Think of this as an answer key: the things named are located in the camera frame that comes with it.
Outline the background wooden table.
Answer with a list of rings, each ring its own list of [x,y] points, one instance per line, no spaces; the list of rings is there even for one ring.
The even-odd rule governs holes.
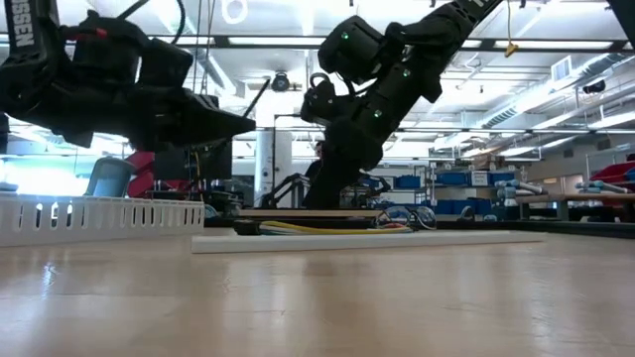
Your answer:
[[[379,216],[382,210],[374,209],[334,209],[334,210],[311,210],[311,209],[242,209],[239,217],[330,217],[330,218],[374,218]]]

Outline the red storage bins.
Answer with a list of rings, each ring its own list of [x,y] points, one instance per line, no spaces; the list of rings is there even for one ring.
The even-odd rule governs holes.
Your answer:
[[[635,161],[613,164],[592,174],[591,180],[601,180],[607,183],[635,181]]]
[[[154,186],[153,152],[135,152],[126,159],[134,166],[134,172],[128,185],[128,196],[143,198]]]

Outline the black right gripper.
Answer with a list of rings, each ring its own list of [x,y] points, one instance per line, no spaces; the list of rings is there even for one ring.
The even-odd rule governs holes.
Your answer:
[[[366,91],[326,100],[324,159],[304,199],[305,208],[339,208],[340,193],[375,168],[383,144],[412,108],[409,91]]]

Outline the white slotted cable duct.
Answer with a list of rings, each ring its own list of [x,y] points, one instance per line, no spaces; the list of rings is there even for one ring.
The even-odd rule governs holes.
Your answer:
[[[204,218],[197,201],[0,192],[0,247],[191,236]]]

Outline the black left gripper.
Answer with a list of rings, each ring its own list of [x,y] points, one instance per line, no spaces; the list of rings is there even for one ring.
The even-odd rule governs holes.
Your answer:
[[[198,108],[194,118],[195,100]],[[129,96],[126,104],[126,137],[134,149],[141,151],[207,145],[256,128],[254,120],[220,109],[218,98],[212,95]]]

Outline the wooden workbench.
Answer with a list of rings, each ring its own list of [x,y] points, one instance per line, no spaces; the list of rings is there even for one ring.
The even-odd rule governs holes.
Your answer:
[[[557,204],[557,218],[563,221],[570,220],[570,201],[608,201],[617,203],[635,203],[635,193],[549,193],[542,195],[527,195],[516,198],[520,206],[520,213],[525,216],[530,203],[555,202]]]

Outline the white duct cover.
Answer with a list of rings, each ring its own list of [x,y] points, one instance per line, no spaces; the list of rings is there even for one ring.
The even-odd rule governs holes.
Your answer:
[[[425,231],[356,235],[193,236],[194,254],[325,251],[542,242],[544,232],[508,230]]]

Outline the black monitor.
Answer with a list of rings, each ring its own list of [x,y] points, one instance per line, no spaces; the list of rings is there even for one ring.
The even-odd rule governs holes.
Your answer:
[[[153,162],[155,179],[230,179],[232,143],[221,140],[209,146],[197,146],[160,152]]]

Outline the grey office chair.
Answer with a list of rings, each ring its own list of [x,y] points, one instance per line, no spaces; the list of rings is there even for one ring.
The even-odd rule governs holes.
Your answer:
[[[86,196],[125,197],[135,167],[126,160],[104,157],[98,159],[90,175]]]

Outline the blue storage bins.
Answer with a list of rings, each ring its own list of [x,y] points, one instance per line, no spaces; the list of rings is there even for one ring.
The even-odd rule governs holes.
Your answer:
[[[428,171],[393,178],[392,192],[409,192],[415,204],[430,207],[439,215],[460,215],[466,207],[476,215],[487,215],[495,201],[495,184],[514,178],[513,172],[501,171]]]

